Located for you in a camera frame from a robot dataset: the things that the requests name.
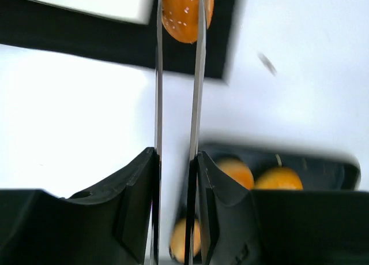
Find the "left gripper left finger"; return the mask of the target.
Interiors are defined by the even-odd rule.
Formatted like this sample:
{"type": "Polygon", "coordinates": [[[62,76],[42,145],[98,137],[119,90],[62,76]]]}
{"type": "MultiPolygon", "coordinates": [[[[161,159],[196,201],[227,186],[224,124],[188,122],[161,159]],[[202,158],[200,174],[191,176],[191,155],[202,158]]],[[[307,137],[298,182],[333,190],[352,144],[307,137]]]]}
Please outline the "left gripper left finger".
{"type": "Polygon", "coordinates": [[[143,264],[156,170],[148,147],[67,199],[1,190],[1,263],[143,264]]]}

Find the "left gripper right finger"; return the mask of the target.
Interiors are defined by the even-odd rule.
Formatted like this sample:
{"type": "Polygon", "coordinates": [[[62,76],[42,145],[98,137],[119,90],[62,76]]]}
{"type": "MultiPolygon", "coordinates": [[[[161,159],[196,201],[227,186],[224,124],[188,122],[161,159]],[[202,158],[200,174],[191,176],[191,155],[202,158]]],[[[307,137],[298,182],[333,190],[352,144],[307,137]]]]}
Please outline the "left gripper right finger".
{"type": "Polygon", "coordinates": [[[203,264],[367,264],[368,193],[247,190],[198,157],[203,264]]]}

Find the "glazed ring donut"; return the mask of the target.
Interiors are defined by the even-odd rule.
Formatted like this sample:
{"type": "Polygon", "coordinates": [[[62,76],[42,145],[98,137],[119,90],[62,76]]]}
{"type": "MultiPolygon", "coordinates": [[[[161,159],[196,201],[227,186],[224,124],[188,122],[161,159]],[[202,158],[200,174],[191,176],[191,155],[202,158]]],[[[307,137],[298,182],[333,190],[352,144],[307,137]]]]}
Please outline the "glazed ring donut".
{"type": "Polygon", "coordinates": [[[216,162],[217,166],[229,177],[247,189],[253,189],[254,176],[250,168],[236,158],[224,158],[216,162]]]}

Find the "silver metal tongs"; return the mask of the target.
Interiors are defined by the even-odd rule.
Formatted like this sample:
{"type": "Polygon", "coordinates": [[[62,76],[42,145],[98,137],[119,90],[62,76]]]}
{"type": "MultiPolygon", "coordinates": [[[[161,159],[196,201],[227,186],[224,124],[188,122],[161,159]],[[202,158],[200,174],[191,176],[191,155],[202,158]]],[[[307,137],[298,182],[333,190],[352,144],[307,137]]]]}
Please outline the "silver metal tongs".
{"type": "MultiPolygon", "coordinates": [[[[206,1],[198,0],[198,36],[196,42],[193,105],[190,132],[189,176],[187,188],[187,215],[184,263],[193,264],[195,199],[198,174],[199,126],[201,120],[202,89],[206,59],[207,14],[206,1]]],[[[156,89],[155,89],[155,150],[158,169],[154,177],[152,195],[152,236],[150,263],[159,264],[160,199],[161,199],[161,156],[163,145],[163,0],[157,2],[157,47],[156,47],[156,89]]]]}

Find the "orange sesame bun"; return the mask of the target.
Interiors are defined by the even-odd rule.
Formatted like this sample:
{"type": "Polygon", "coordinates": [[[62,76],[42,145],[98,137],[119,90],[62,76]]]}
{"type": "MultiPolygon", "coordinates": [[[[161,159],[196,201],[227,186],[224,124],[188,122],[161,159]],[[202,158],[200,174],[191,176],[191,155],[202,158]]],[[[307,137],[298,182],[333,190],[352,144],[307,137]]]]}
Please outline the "orange sesame bun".
{"type": "MultiPolygon", "coordinates": [[[[199,4],[201,0],[161,0],[162,23],[167,32],[177,41],[186,44],[198,40],[199,4]]],[[[209,28],[214,0],[204,0],[206,28],[209,28]]]]}

